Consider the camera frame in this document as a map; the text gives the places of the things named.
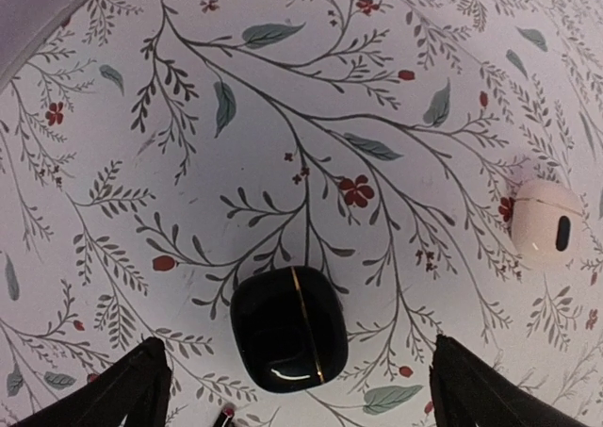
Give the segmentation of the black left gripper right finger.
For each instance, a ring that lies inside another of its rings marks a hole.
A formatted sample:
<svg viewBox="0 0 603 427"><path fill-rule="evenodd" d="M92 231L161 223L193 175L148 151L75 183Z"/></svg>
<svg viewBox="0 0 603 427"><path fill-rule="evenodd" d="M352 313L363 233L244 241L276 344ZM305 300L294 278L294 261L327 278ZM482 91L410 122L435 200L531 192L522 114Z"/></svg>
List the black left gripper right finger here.
<svg viewBox="0 0 603 427"><path fill-rule="evenodd" d="M439 335L430 366L438 426L577 426L582 423L512 384L452 337Z"/></svg>

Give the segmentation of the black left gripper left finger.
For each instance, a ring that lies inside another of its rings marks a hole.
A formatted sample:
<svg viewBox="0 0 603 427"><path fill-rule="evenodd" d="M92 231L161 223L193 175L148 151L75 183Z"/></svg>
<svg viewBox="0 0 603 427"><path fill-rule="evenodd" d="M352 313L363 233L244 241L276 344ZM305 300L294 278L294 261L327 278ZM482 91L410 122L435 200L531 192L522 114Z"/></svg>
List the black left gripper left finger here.
<svg viewBox="0 0 603 427"><path fill-rule="evenodd" d="M136 348L93 382L19 421L26 426L163 426L171 369L156 337Z"/></svg>

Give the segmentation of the black round earbud case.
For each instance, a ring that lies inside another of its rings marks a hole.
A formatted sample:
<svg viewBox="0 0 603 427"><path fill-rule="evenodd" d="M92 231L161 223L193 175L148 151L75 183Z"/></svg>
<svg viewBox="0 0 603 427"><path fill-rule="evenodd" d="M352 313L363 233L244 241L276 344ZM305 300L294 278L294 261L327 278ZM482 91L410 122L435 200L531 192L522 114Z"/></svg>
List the black round earbud case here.
<svg viewBox="0 0 603 427"><path fill-rule="evenodd" d="M334 380L348 362L343 310L320 271L291 266L266 271L235 290L230 319L251 379L286 394Z"/></svg>

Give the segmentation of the white earbud charging case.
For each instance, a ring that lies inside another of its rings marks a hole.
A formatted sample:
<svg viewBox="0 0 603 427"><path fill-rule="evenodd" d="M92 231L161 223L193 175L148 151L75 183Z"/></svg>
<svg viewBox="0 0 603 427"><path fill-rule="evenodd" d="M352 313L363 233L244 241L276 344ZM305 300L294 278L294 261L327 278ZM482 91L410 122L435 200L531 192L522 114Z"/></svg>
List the white earbud charging case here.
<svg viewBox="0 0 603 427"><path fill-rule="evenodd" d="M512 243L529 267L558 268L579 253L581 222L581 202L571 189L532 179L514 199Z"/></svg>

